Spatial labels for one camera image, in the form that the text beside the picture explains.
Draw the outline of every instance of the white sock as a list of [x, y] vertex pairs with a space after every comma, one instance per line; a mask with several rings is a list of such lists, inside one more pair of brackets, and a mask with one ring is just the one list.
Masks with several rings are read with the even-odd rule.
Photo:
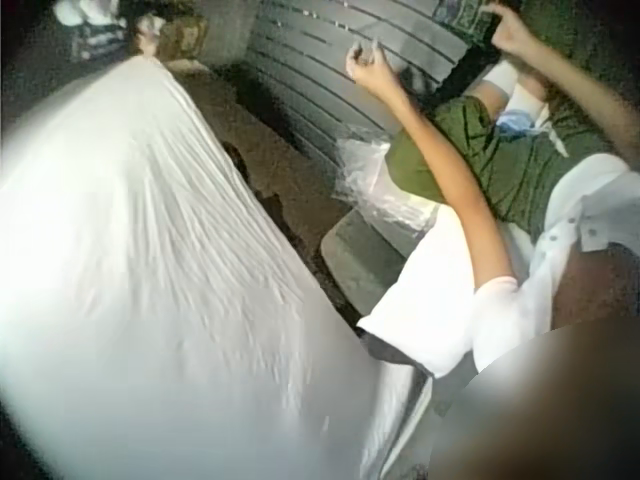
[[536, 123], [540, 114], [544, 110], [544, 107], [545, 102], [536, 98], [518, 83], [516, 84], [513, 90], [513, 95], [511, 95], [511, 100], [509, 100], [504, 111], [522, 110], [529, 114], [533, 123]]
[[483, 80], [493, 83], [511, 97], [518, 83], [518, 70], [508, 60], [501, 60], [484, 76]]

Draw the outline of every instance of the white cloth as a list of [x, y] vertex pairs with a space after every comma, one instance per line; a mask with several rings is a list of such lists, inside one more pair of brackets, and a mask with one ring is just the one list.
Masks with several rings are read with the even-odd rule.
[[474, 296], [462, 227], [451, 209], [441, 208], [398, 282], [359, 326], [436, 377], [451, 371], [469, 349], [482, 370], [550, 329], [553, 296], [576, 241], [585, 251], [616, 242], [640, 256], [639, 219], [640, 175], [613, 155], [593, 155], [555, 187], [532, 255], [523, 232], [503, 229], [512, 258], [530, 260], [528, 277], [519, 275], [522, 285], [499, 278]]
[[369, 357], [186, 92], [133, 58], [7, 138], [0, 395], [68, 479], [377, 478]]

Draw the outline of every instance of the plastic bag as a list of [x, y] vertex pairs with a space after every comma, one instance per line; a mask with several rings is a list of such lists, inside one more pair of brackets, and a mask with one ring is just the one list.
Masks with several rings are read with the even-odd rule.
[[391, 139], [384, 132], [349, 127], [337, 145], [341, 165], [336, 198], [352, 205], [368, 221], [398, 224], [414, 236], [429, 229], [438, 204], [407, 193], [393, 182], [385, 161]]

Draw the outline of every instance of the green shorts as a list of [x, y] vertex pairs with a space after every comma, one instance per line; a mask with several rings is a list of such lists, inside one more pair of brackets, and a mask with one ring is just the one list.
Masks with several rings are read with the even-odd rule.
[[[632, 76], [616, 63], [606, 32], [588, 18], [578, 0], [528, 0], [521, 12], [532, 32], [585, 68], [597, 79], [632, 91]], [[463, 97], [438, 108], [433, 123], [453, 143], [474, 172], [496, 218], [515, 223], [537, 239], [558, 181], [584, 158], [612, 152], [612, 146], [586, 115], [559, 92], [549, 101], [554, 129], [569, 154], [561, 155], [549, 136], [500, 137], [486, 108], [475, 97]], [[403, 190], [446, 203], [422, 154], [406, 132], [387, 153], [393, 181]]]

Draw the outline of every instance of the white shirt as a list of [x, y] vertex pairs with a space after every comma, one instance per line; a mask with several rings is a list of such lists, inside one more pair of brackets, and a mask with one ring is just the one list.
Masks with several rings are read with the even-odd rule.
[[449, 373], [471, 349], [481, 371], [550, 330], [553, 297], [577, 241], [583, 251], [615, 242], [640, 256], [639, 219], [640, 175], [613, 155], [593, 155], [555, 187], [535, 248], [517, 227], [504, 226], [518, 279], [495, 279], [474, 295], [464, 232], [455, 213], [441, 207], [396, 285], [359, 326], [436, 376]]

